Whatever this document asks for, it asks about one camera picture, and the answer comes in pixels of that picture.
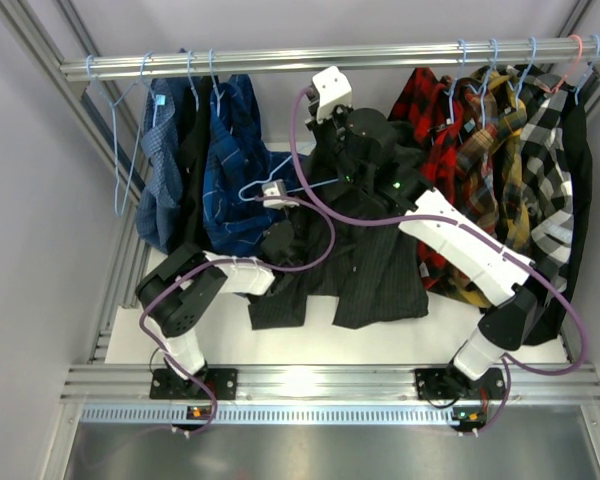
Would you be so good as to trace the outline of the light blue wire hanger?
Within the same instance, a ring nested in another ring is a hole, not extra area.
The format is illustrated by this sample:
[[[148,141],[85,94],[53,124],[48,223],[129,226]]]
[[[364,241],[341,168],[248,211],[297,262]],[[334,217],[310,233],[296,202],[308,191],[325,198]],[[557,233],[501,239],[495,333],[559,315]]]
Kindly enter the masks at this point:
[[[247,197],[246,193],[249,189],[255,187],[255,186],[260,186],[262,187],[263,185],[265,185],[266,183],[270,183],[273,180],[277,180],[276,174],[280,169],[283,169],[288,163],[290,163],[292,161],[292,155],[289,154],[282,162],[280,162],[269,174],[268,176],[264,179],[264,180],[254,180],[251,183],[246,184],[244,187],[242,187],[239,191],[238,191],[238,197],[241,201],[243,202],[251,202],[254,201],[255,198],[254,197]],[[316,182],[310,185],[311,188],[316,188],[316,187],[323,187],[323,186],[327,186],[327,185],[331,185],[334,183],[337,183],[339,181],[338,178],[333,178],[333,179],[329,179],[329,180],[324,180],[324,181],[320,181],[320,182]]]

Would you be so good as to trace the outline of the dark grey pinstripe shirt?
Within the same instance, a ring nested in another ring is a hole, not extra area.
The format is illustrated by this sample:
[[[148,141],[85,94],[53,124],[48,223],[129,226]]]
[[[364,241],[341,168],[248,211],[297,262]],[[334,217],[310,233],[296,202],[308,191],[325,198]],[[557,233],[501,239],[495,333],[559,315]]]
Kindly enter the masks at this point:
[[[331,254],[314,268],[293,273],[293,280],[274,297],[250,297],[253,329],[303,325],[311,295],[337,298],[333,323],[347,329],[427,315],[429,299],[414,238],[394,225],[364,228],[336,222],[328,227],[319,214],[306,210],[308,234],[298,235],[294,243],[298,266],[317,259],[328,246]]]

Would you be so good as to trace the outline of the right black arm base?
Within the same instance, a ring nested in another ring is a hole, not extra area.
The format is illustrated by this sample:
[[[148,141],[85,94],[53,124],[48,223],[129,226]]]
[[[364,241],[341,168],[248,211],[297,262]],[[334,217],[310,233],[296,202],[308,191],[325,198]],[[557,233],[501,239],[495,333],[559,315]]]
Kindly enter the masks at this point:
[[[507,386],[498,368],[490,368],[478,380],[470,380],[450,366],[417,368],[414,375],[419,400],[441,401],[447,406],[458,401],[502,400]]]

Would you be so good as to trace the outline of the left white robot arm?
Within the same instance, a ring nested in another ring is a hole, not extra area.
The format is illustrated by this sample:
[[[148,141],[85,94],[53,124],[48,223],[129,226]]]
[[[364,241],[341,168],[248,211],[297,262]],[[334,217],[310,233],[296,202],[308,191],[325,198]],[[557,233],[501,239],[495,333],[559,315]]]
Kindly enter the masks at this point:
[[[293,224],[284,219],[265,231],[262,258],[220,255],[185,243],[140,281],[139,327],[162,353],[169,374],[186,386],[204,382],[208,362],[196,325],[222,294],[265,300],[283,291],[299,265],[297,240]]]

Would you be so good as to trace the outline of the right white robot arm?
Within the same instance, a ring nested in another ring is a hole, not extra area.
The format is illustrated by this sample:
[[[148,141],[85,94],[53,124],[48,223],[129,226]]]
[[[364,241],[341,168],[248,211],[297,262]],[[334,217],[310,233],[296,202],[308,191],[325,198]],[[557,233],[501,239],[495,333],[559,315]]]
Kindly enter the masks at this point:
[[[503,356],[527,339],[551,297],[557,267],[551,260],[534,263],[499,243],[455,209],[414,167],[397,162],[397,141],[386,117],[374,109],[327,106],[315,100],[307,128],[317,145],[334,158],[339,169],[361,161],[370,175],[375,207],[399,210],[396,217],[359,219],[332,209],[314,193],[299,162],[294,164],[305,193],[329,217],[352,226],[393,225],[443,256],[475,283],[491,306],[451,359],[448,372],[455,382],[478,382]]]

